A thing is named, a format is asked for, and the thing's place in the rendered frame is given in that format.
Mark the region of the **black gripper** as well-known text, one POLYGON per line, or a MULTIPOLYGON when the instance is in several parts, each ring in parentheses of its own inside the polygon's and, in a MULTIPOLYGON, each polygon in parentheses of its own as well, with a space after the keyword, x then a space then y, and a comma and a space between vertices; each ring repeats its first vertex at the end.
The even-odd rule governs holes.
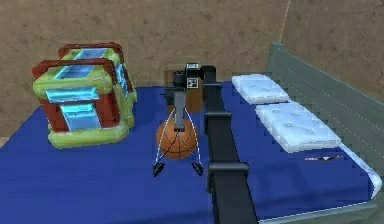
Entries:
MULTIPOLYGON (((174 115, 174 131, 183 132, 185 130, 184 125, 184 109, 186 108, 186 74, 182 70, 177 70, 172 73, 172 82, 167 84, 165 87, 165 98, 168 105, 172 105, 174 109, 168 115, 168 118, 165 120, 165 124, 161 129, 160 140, 157 147, 157 154, 155 162, 152 166, 152 173, 154 177, 157 177, 165 164, 161 162, 164 154, 161 152, 161 143, 164 137, 165 130, 168 126, 169 120, 174 115)), ((190 113, 185 109, 185 113, 188 117, 188 120, 191 123, 194 139, 196 141, 196 153, 195 153, 195 162, 192 162, 191 165, 195 172, 202 176, 204 172, 203 165, 201 163, 201 153, 199 148, 198 135, 191 118, 190 113)))

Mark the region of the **orange basketball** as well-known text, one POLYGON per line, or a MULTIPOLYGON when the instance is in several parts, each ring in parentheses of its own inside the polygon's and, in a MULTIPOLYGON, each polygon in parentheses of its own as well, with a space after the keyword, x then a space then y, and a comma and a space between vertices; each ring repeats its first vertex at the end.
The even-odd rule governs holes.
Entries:
MULTIPOLYGON (((156 132, 156 144, 158 145, 165 121, 158 127, 156 132)), ((190 156, 196 150, 196 141, 194 139, 190 121, 184 119, 185 130, 183 132, 174 131, 174 118, 169 120, 161 143, 161 152, 171 159, 184 159, 190 156)))

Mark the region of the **brown wooden nightstand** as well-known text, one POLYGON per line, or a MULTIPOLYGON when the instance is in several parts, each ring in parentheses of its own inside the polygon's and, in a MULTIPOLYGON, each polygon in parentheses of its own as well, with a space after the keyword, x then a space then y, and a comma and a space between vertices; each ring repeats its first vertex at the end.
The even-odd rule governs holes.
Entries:
MULTIPOLYGON (((167 112, 170 113, 173 106, 173 92, 171 88, 173 87, 173 73, 174 70, 165 70, 164 71, 164 88, 165 95, 164 98, 167 104, 167 112)), ((193 89, 186 90, 186 109, 189 113, 199 113, 203 107, 202 99, 202 81, 198 79, 198 87, 193 89)))

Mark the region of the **blue bed with grey headboard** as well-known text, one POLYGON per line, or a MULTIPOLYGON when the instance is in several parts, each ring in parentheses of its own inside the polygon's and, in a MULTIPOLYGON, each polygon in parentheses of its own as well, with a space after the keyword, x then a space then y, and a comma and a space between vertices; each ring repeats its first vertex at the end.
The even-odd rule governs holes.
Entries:
MULTIPOLYGON (((136 123, 115 144, 59 150, 34 112, 0 148, 0 224, 214 224, 206 178, 189 160, 171 161, 157 177, 151 166, 155 131, 165 115, 157 87, 144 88, 136 123)), ((342 142, 338 147, 285 152, 232 80, 222 84, 224 106, 258 221, 362 205, 380 190, 380 176, 342 142), (308 157, 341 155, 331 161, 308 157)), ((209 164, 204 119, 200 151, 209 164)))

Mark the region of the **white pillow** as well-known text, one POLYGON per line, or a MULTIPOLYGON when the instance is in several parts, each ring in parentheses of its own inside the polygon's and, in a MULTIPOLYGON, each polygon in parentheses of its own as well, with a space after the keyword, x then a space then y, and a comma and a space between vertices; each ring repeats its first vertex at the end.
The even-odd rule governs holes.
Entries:
POLYGON ((233 76, 232 84, 249 104, 281 103, 290 100, 283 88, 266 75, 233 76))
POLYGON ((326 124, 297 102, 258 105, 255 112, 287 153, 335 148, 341 143, 326 124))

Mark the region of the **green and red box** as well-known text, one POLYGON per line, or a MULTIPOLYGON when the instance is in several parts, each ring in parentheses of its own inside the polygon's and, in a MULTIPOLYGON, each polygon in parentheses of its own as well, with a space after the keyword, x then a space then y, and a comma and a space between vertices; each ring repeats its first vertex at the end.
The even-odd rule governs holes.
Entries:
POLYGON ((32 68, 33 91, 56 148, 116 143, 134 126, 137 91, 115 42, 66 44, 32 68))

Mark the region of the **small thin dark pen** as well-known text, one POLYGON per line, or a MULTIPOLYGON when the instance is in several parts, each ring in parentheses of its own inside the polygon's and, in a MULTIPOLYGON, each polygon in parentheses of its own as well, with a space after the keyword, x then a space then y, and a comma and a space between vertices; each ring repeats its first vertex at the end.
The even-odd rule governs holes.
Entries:
POLYGON ((343 156, 333 155, 333 156, 308 157, 308 158, 305 158, 304 160, 305 161, 324 161, 324 162, 327 162, 327 161, 331 161, 331 160, 339 159, 339 158, 343 158, 343 156))

